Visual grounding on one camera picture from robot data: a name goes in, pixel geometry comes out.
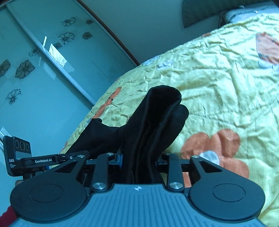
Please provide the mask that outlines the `black pants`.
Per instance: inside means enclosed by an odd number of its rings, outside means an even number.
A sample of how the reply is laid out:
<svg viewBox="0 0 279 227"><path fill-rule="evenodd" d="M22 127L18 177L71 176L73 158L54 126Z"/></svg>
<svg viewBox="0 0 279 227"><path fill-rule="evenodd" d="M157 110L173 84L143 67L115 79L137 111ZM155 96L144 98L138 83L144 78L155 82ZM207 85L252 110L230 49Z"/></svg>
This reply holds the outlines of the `black pants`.
<svg viewBox="0 0 279 227"><path fill-rule="evenodd" d="M180 91L174 87L153 87L125 125L112 127L103 124L100 118L92 119L68 153L86 150L93 159L119 151L122 154L119 183L162 183L156 161L174 142L189 115L181 100Z"/></svg>

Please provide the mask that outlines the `yellow floral bedspread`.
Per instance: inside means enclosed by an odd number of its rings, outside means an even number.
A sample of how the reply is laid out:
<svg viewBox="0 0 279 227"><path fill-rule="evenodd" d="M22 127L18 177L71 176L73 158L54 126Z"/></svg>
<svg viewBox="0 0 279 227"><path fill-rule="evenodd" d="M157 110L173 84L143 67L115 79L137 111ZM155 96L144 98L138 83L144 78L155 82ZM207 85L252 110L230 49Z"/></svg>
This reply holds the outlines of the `yellow floral bedspread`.
<svg viewBox="0 0 279 227"><path fill-rule="evenodd" d="M94 118L126 124L152 87L178 89L190 114L168 148L199 155L257 183L260 220L278 226L278 13L227 24L153 57L119 77L62 149Z"/></svg>

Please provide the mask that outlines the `glass wardrobe sliding door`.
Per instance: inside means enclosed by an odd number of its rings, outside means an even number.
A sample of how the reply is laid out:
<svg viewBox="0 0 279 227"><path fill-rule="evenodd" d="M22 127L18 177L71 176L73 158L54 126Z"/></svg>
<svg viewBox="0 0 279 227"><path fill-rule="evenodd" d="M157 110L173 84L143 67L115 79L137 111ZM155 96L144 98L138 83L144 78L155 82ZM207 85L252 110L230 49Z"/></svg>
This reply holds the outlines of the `glass wardrobe sliding door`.
<svg viewBox="0 0 279 227"><path fill-rule="evenodd" d="M34 156L60 152L136 63L77 1L1 6L1 128Z"/></svg>

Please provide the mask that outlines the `dark upholstered headboard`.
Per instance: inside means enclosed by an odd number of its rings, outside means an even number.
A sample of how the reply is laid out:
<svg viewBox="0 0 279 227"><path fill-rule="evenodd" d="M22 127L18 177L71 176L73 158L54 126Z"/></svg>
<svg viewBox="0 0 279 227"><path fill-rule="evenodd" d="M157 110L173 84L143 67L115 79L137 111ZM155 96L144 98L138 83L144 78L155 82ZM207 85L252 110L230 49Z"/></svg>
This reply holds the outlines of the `dark upholstered headboard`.
<svg viewBox="0 0 279 227"><path fill-rule="evenodd" d="M215 15L221 15L240 5L252 5L265 1L188 0L182 2L182 22L185 28Z"/></svg>

